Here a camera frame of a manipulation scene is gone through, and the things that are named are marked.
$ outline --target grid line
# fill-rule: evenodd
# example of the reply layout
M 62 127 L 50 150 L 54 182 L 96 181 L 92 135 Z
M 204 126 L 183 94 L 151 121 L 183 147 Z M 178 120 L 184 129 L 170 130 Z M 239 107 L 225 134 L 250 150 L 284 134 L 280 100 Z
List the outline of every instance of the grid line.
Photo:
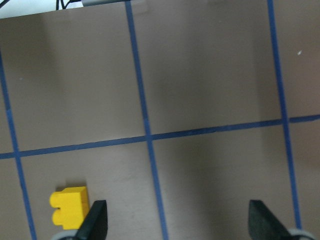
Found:
M 156 196 L 156 203 L 157 203 L 159 220 L 161 225 L 162 238 L 163 240 L 169 240 L 165 209 L 164 209 L 164 204 L 163 204 L 162 195 L 161 195 L 161 187 L 160 187 L 153 139 L 152 139 L 149 117 L 148 117 L 147 101 L 145 96 L 144 82 L 143 82 L 141 65 L 140 65 L 135 22 L 134 22 L 134 16 L 132 12 L 131 1 L 126 1 L 124 4 L 125 4 L 128 29 L 130 33 L 135 74 L 136 74 L 136 80 L 138 84 L 138 91 L 139 91 L 140 104 L 141 104 L 142 117 L 143 117 L 143 125 L 144 125 L 146 143 L 147 143 L 149 160 L 151 165 L 153 186 L 154 186 L 154 191 Z
M 267 0 L 267 6 L 268 6 L 268 15 L 269 15 L 269 26 L 270 26 L 270 34 L 271 34 L 273 61 L 274 61 L 274 68 L 275 68 L 275 75 L 276 75 L 276 84 L 278 88 L 286 157 L 287 157 L 287 163 L 289 168 L 289 178 L 290 178 L 290 185 L 291 185 L 291 195 L 292 195 L 292 202 L 293 202 L 295 225 L 298 229 L 301 229 L 302 224 L 301 224 L 301 217 L 300 217 L 299 198 L 298 198 L 298 190 L 297 190 L 297 183 L 296 183 L 294 157 L 293 157 L 291 138 L 290 138 L 290 128 L 289 128 L 289 118 L 288 118 L 288 112 L 287 112 L 287 106 L 286 106 L 286 96 L 285 96 L 285 89 L 284 89 L 280 55 L 279 55 L 274 1 Z
M 320 114 L 291 117 L 289 119 L 289 122 L 291 124 L 297 124 L 297 123 L 314 122 L 317 120 L 320 120 Z M 256 122 L 248 122 L 248 123 L 240 123 L 240 124 L 223 125 L 223 126 L 196 128 L 196 129 L 189 129 L 189 130 L 183 130 L 183 131 L 158 133 L 158 134 L 151 135 L 151 137 L 152 137 L 152 140 L 164 140 L 164 139 L 182 138 L 182 137 L 196 136 L 196 135 L 203 135 L 203 134 L 213 134 L 213 133 L 219 133 L 219 132 L 246 130 L 246 129 L 252 129 L 252 128 L 272 127 L 272 126 L 279 126 L 281 124 L 282 124 L 281 119 L 274 119 L 274 120 L 266 120 L 266 121 L 256 121 Z M 70 151 L 77 151 L 77 150 L 84 150 L 84 149 L 95 149 L 95 148 L 102 148 L 102 147 L 108 147 L 108 146 L 141 143 L 146 141 L 147 141 L 146 136 L 135 136 L 135 137 L 126 137 L 126 138 L 111 139 L 111 140 L 104 140 L 104 141 L 97 141 L 97 142 L 86 142 L 86 143 L 74 144 L 74 145 L 54 146 L 54 147 L 39 148 L 34 150 L 20 151 L 20 157 L 55 154 L 55 153 L 63 153 L 63 152 L 70 152 Z M 0 153 L 0 160 L 12 159 L 14 157 L 15 156 L 13 152 Z
M 12 143 L 12 147 L 13 147 L 13 156 L 15 158 L 15 166 L 16 166 L 16 170 L 18 173 L 19 182 L 20 182 L 20 186 L 21 186 L 21 190 L 22 190 L 23 203 L 24 203 L 26 217 L 27 217 L 27 221 L 28 221 L 28 225 L 29 225 L 29 231 L 30 231 L 30 235 L 31 235 L 32 240 L 37 240 L 34 220 L 32 217 L 31 206 L 30 206 L 30 202 L 29 202 L 27 185 L 26 185 L 26 181 L 25 181 L 24 170 L 23 170 L 23 166 L 21 163 L 21 157 L 20 157 L 19 145 L 18 145 L 16 130 L 15 130 L 14 118 L 12 116 L 12 111 L 11 111 L 9 93 L 8 93 L 6 76 L 5 76 L 5 69 L 4 69 L 4 65 L 3 65 L 3 61 L 2 61 L 1 52 L 0 52 L 0 81 L 1 81 L 1 88 L 2 88 L 4 105 L 5 105 L 6 119 L 7 119 L 9 131 L 10 131 L 11 143 Z

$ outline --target lego stud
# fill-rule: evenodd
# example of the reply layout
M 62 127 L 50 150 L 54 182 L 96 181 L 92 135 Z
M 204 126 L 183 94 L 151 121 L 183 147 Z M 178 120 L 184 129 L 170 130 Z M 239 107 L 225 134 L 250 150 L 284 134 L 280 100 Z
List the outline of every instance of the lego stud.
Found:
M 50 205 L 55 208 L 52 215 L 54 225 L 64 230 L 79 229 L 89 212 L 87 187 L 67 187 L 50 196 Z

